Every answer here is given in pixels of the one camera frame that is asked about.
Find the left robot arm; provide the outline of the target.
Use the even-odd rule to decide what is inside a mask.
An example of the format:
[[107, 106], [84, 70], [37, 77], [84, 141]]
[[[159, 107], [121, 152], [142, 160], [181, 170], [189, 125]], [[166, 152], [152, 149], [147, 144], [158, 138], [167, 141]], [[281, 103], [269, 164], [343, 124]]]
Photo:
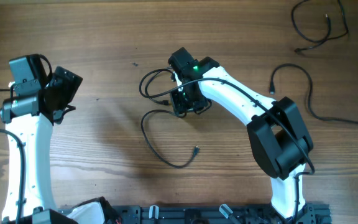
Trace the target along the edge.
[[9, 140], [9, 182], [2, 223], [107, 223], [108, 207], [96, 198], [67, 214], [56, 206], [50, 174], [53, 127], [76, 108], [83, 79], [62, 68], [44, 67], [42, 54], [11, 59], [14, 81], [0, 109]]

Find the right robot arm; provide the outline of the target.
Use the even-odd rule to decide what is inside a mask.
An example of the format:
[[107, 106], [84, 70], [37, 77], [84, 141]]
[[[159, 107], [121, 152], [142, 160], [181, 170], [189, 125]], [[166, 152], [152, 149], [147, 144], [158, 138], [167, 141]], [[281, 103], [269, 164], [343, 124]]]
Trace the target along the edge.
[[175, 114], [200, 114], [213, 101], [246, 125], [252, 155], [271, 178], [272, 207], [296, 222], [305, 206], [301, 177], [311, 164], [308, 154], [313, 148], [297, 105], [287, 97], [276, 101], [254, 92], [217, 61], [197, 60], [185, 48], [172, 53], [168, 64], [178, 85], [170, 94]]

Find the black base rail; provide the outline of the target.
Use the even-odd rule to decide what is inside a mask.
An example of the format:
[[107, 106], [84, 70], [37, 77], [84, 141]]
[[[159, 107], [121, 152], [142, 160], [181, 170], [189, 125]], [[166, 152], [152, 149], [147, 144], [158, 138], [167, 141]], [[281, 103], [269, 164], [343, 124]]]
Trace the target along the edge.
[[233, 214], [226, 218], [218, 207], [158, 207], [158, 216], [149, 207], [114, 206], [121, 223], [126, 224], [191, 224], [191, 223], [282, 223], [268, 205], [231, 206]]

